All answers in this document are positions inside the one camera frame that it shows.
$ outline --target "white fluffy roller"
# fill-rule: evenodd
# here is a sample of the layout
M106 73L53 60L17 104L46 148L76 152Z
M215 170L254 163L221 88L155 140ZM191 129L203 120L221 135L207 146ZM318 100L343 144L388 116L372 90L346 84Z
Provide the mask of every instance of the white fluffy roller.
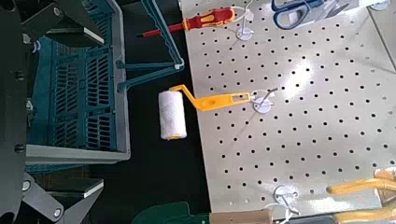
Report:
M158 95L160 107L161 138L165 140L187 136L184 118L183 94L179 91L163 91Z

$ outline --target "blue scissors handle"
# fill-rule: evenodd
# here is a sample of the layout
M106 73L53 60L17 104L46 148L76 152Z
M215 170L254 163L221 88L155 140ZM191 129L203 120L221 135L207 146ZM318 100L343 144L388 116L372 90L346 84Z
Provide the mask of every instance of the blue scissors handle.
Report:
M297 3L289 3L284 6L278 7L275 3L275 0L272 0L271 9L275 12L274 14L274 23L275 25L282 30L291 30L300 25L305 17L308 15L309 11L313 7L320 7L323 5L322 0L307 0L307 1L298 1ZM285 14L290 14L291 12L297 12L298 20L290 24L288 26L283 26L279 23L279 18L284 16Z

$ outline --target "green object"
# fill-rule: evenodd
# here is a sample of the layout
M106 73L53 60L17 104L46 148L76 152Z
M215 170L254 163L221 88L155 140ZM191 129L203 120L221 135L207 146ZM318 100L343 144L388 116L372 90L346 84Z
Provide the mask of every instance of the green object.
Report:
M191 215L189 204L168 203L152 206L137 215L132 224L208 224L209 214Z

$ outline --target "paint roller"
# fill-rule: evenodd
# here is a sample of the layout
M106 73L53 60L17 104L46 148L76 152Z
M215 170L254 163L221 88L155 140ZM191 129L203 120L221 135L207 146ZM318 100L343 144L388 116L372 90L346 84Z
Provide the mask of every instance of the paint roller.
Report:
M255 96L248 92L214 95L195 99L185 85L172 87L169 91L163 91L158 96L162 139L173 140L185 138L187 136L183 94L180 91L184 92L194 107L201 111L239 105L250 101L255 102ZM277 91L277 89L268 92L266 97L273 91ZM260 106L270 106L264 105L264 103L268 102L265 101L266 97L262 97L262 103L259 103Z

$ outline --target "black bolt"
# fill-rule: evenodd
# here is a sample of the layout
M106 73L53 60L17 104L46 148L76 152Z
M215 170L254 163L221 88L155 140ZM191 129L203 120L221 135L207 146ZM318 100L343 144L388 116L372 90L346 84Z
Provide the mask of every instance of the black bolt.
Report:
M18 81L24 81L25 75L21 71L17 71L17 72L15 72L15 78Z
M14 147L14 150L15 150L15 152L16 153L22 153L22 152L24 152L25 151L25 145L24 144L17 144L15 147Z

